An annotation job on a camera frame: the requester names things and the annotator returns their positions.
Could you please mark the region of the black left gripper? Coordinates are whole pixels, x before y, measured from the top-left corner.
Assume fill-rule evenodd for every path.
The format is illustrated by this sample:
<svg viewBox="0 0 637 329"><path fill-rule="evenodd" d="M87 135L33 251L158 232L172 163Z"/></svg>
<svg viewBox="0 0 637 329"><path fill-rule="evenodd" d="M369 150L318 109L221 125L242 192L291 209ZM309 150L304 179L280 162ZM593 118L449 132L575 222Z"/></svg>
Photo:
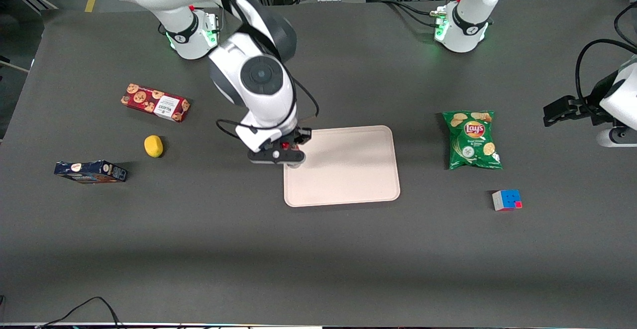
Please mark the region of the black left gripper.
<svg viewBox="0 0 637 329"><path fill-rule="evenodd" d="M599 80L589 95L582 94L582 87L579 72L576 71L576 94L577 100L572 95L562 96L561 98L551 102L543 108L543 124L544 127L551 127L555 123L573 119L580 120L590 118L592 125L597 126L603 123L612 123L617 125L617 120L601 107L601 100L610 91L615 79L618 75L617 70Z"/></svg>

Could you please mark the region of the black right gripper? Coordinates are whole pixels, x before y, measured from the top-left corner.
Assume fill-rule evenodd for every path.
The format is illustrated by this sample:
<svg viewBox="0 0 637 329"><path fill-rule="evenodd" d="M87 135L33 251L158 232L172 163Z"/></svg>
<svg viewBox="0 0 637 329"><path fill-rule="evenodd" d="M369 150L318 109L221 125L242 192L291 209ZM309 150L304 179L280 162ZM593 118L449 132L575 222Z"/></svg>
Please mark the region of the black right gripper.
<svg viewBox="0 0 637 329"><path fill-rule="evenodd" d="M289 134L280 136L277 140L266 142L262 145L263 150L291 150L300 151L301 145L307 143L312 138L312 129L309 127L296 127Z"/></svg>

